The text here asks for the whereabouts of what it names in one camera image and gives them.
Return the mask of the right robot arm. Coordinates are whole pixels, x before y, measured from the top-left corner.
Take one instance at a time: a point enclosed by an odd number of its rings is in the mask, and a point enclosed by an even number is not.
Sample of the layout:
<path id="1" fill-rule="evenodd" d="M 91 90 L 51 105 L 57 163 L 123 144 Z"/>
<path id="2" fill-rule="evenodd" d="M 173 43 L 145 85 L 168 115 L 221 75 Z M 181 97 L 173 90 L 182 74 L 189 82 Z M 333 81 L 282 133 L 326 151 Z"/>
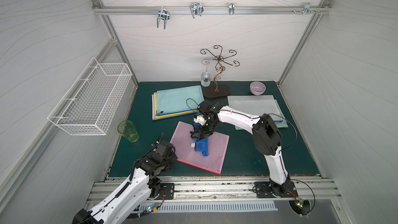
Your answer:
<path id="1" fill-rule="evenodd" d="M 194 117 L 191 138 L 203 140 L 215 132 L 220 123 L 228 123 L 250 133 L 257 151 L 264 155 L 269 170 L 269 193 L 281 198 L 291 183 L 282 156 L 282 135 L 269 114 L 250 115 L 216 103 L 203 101 L 197 107 L 199 114 Z"/>

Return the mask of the blue microfibre cloth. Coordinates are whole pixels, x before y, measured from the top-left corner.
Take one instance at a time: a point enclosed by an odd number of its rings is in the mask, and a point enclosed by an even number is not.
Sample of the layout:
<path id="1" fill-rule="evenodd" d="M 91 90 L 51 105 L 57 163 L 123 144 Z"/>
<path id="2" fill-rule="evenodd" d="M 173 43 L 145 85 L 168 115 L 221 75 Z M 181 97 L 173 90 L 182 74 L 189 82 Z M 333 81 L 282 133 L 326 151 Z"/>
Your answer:
<path id="1" fill-rule="evenodd" d="M 199 123 L 193 124 L 191 138 L 195 142 L 195 151 L 200 152 L 204 157 L 209 155 L 208 138 L 205 137 L 202 126 Z"/>

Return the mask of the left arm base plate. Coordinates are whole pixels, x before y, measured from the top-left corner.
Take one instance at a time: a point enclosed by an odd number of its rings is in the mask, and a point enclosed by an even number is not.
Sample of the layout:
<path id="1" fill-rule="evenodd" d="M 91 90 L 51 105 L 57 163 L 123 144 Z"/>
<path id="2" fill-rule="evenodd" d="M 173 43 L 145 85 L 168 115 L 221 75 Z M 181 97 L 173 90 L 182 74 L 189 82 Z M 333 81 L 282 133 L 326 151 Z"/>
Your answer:
<path id="1" fill-rule="evenodd" d="M 173 200 L 174 199 L 174 183 L 161 183 L 160 185 L 154 187 L 151 190 L 149 200 L 157 200 L 162 201 L 165 200 Z"/>

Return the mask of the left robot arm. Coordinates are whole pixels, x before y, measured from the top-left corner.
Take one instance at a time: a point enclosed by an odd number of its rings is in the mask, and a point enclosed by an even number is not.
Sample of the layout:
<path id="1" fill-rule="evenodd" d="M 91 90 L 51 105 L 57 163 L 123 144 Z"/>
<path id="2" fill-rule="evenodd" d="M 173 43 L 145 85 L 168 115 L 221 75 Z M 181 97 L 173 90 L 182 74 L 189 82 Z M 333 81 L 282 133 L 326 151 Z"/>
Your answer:
<path id="1" fill-rule="evenodd" d="M 158 176 L 169 171 L 177 161 L 175 147 L 163 141 L 160 134 L 153 148 L 133 164 L 131 174 L 109 196 L 86 211 L 81 209 L 73 218 L 74 224 L 120 224 L 147 199 L 160 192 Z"/>

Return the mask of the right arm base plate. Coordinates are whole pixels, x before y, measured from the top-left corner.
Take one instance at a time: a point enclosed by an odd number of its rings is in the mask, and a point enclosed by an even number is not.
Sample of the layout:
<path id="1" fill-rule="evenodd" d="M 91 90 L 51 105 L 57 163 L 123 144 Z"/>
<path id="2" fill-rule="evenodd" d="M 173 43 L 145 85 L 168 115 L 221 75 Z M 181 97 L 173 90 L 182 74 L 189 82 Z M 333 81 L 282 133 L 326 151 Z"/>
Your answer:
<path id="1" fill-rule="evenodd" d="M 279 185 L 273 181 L 256 181 L 252 188 L 257 198 L 297 198 L 299 196 L 294 182 L 287 180 Z"/>

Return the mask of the pink mesh document bag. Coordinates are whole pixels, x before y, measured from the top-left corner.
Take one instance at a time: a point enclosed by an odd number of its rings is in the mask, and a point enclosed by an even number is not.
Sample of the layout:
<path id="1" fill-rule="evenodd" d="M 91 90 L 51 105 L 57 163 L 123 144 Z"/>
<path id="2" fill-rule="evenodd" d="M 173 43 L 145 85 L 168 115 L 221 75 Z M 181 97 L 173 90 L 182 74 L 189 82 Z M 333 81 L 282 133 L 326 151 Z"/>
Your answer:
<path id="1" fill-rule="evenodd" d="M 221 174 L 224 159 L 227 153 L 229 136 L 215 132 L 203 140 L 194 140 L 190 137 L 193 126 L 179 122 L 170 143 L 175 147 L 177 160 L 184 164 Z"/>

